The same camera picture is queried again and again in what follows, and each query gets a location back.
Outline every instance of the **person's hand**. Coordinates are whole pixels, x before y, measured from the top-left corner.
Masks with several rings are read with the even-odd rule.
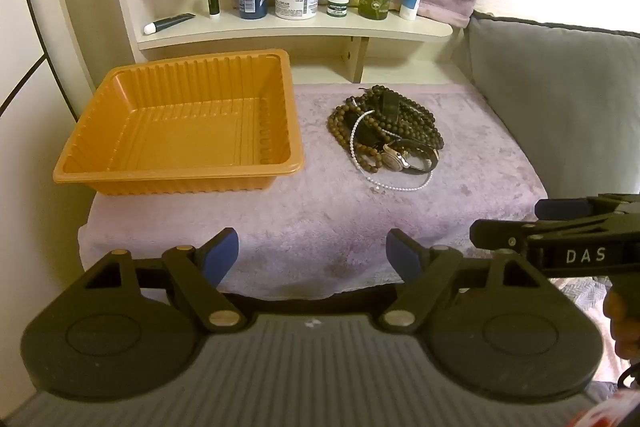
[[[611,337],[616,341],[616,354],[621,359],[640,359],[640,321],[626,316],[626,302],[609,290],[603,311],[611,319]]]

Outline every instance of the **white shelf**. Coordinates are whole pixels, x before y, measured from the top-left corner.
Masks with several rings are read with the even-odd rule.
[[[451,26],[424,17],[405,21],[396,12],[389,12],[386,20],[372,21],[350,9],[346,17],[338,18],[327,15],[321,6],[318,14],[306,21],[280,19],[272,11],[258,20],[241,19],[236,10],[222,12],[216,20],[196,15],[194,19],[149,36],[143,35],[142,28],[138,28],[137,42],[140,50],[148,50],[189,42],[246,37],[344,35],[432,42],[446,40],[451,34]]]
[[[339,59],[292,58],[294,84],[351,84],[344,62]],[[365,63],[362,84],[459,84],[469,85],[452,62],[408,60],[402,64]]]

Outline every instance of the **gray sofa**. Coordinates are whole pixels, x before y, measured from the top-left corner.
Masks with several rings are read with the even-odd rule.
[[[640,35],[475,13],[473,81],[549,197],[640,189]]]

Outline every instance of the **metal pin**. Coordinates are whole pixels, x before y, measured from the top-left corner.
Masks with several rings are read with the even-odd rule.
[[[415,315],[407,310],[391,310],[385,313],[384,319],[390,326],[407,327],[415,322]]]
[[[231,327],[240,322],[240,315],[233,310],[219,310],[209,315],[209,322],[214,326]]]

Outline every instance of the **orange plastic tray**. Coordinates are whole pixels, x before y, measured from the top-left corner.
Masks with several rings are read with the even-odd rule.
[[[241,190],[303,162],[289,55],[261,50],[110,71],[53,179],[110,195]]]

